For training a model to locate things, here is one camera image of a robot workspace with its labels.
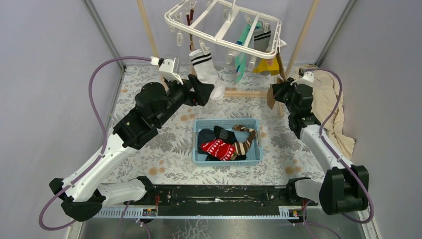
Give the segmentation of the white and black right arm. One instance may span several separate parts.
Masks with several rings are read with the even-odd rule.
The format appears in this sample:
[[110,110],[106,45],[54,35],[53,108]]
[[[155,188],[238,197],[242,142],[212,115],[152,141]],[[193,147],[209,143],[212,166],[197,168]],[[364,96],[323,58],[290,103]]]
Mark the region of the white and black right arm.
[[289,180],[285,192],[287,202],[298,205],[303,200],[313,201],[328,215],[367,210],[370,204],[368,170],[363,165],[354,165],[329,140],[321,122],[312,113],[312,87],[298,85],[289,78],[271,85],[267,96],[269,107],[275,102],[286,106],[290,130],[324,171],[321,183],[306,177]]

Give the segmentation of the navy blue sock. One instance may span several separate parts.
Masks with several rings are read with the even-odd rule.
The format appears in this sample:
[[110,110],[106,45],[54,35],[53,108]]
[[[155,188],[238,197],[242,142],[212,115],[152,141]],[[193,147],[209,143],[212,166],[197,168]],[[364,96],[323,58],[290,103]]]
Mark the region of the navy blue sock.
[[202,129],[198,133],[197,137],[197,152],[198,154],[207,155],[207,152],[203,151],[201,146],[205,143],[215,140],[215,133],[211,129]]

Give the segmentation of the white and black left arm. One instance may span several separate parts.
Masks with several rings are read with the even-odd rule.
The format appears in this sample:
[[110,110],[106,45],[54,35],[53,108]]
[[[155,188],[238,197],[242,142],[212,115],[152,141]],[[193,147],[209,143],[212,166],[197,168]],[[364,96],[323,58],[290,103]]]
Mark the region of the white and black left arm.
[[124,202],[155,204],[155,187],[147,177],[113,184],[105,184],[105,177],[156,137],[180,106],[204,106],[213,90],[214,85],[202,83],[191,74],[182,81],[145,84],[135,96],[135,107],[114,126],[98,154],[73,175],[49,183],[61,199],[64,213],[83,222],[106,206]]

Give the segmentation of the brown tan sock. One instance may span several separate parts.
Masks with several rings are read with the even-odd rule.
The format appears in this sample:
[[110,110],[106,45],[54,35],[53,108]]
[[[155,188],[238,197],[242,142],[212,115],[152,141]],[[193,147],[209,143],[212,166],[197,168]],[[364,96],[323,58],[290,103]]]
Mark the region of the brown tan sock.
[[276,83],[271,84],[267,91],[267,106],[272,110],[274,108],[274,105],[276,103],[275,96],[277,92],[279,91],[280,84],[283,83],[286,80],[286,73],[284,69],[284,65],[282,62],[281,54],[280,54],[280,48],[277,48],[276,53],[276,60],[279,66],[279,75],[280,77],[276,77]]

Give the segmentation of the brown white striped sock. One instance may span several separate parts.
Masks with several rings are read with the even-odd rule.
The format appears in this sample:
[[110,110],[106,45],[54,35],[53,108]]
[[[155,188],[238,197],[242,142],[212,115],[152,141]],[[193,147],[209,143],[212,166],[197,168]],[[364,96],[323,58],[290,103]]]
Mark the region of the brown white striped sock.
[[243,125],[235,125],[232,127],[235,131],[247,132],[249,133],[247,139],[244,142],[235,142],[232,144],[234,148],[234,153],[231,156],[230,160],[235,160],[239,156],[245,156],[249,151],[254,138],[256,137],[256,131],[251,128],[247,128]]

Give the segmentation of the white plastic clip hanger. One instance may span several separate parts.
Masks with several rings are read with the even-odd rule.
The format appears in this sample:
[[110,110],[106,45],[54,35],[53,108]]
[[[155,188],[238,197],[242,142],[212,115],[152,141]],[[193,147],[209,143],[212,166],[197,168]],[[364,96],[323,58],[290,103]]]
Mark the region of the white plastic clip hanger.
[[[164,20],[172,32],[177,33],[178,45],[181,45],[182,34],[192,34],[200,42],[210,42],[227,49],[245,53],[262,59],[275,57],[277,48],[286,45],[281,39],[282,22],[275,16],[248,9],[227,0],[210,0],[194,10],[191,26],[187,25],[186,13],[190,0],[182,0],[164,14]],[[271,42],[268,52],[254,50],[254,28],[271,26]]]

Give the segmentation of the yellow sock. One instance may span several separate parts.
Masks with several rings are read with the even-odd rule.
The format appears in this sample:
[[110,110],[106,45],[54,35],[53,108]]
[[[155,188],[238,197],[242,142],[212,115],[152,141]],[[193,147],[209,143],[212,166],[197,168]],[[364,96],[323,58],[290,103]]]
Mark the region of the yellow sock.
[[280,73],[280,66],[276,58],[261,59],[252,72],[263,76],[274,76]]

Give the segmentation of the red white dotted sock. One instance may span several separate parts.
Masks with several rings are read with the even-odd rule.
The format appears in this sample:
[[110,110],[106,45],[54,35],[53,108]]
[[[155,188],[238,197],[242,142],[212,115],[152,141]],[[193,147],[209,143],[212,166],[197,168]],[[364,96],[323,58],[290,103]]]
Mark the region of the red white dotted sock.
[[235,148],[221,139],[216,139],[201,145],[201,149],[220,161],[229,161],[235,154]]

